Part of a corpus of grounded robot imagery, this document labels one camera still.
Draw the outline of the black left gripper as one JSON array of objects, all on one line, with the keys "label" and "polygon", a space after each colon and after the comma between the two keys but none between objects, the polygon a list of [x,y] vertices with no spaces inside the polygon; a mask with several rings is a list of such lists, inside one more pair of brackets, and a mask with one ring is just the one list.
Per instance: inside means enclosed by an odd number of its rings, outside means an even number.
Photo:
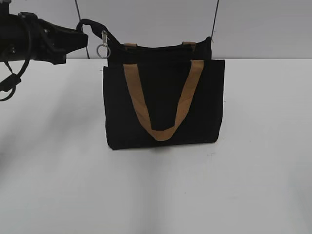
[{"label": "black left gripper", "polygon": [[20,12],[19,17],[25,20],[31,32],[33,60],[65,64],[67,54],[88,45],[88,35],[82,29],[58,26],[30,12]]}]

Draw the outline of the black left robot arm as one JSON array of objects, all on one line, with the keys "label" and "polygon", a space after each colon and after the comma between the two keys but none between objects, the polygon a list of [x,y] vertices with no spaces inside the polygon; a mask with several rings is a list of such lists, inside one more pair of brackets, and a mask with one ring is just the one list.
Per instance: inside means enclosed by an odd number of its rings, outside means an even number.
[{"label": "black left robot arm", "polygon": [[36,14],[10,14],[10,0],[0,2],[0,60],[37,60],[64,64],[67,54],[85,48],[82,31],[52,24]]}]

